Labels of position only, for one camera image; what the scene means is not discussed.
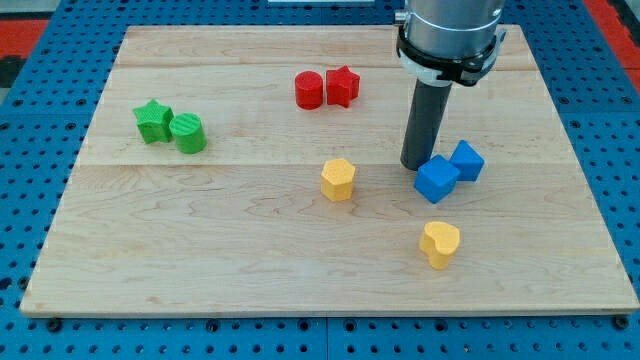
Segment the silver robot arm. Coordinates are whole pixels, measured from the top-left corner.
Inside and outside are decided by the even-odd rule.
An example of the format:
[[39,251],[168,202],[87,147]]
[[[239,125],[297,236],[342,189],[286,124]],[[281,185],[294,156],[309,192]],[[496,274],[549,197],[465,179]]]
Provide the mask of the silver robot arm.
[[422,83],[471,87],[493,68],[504,0],[406,0],[394,13],[402,67]]

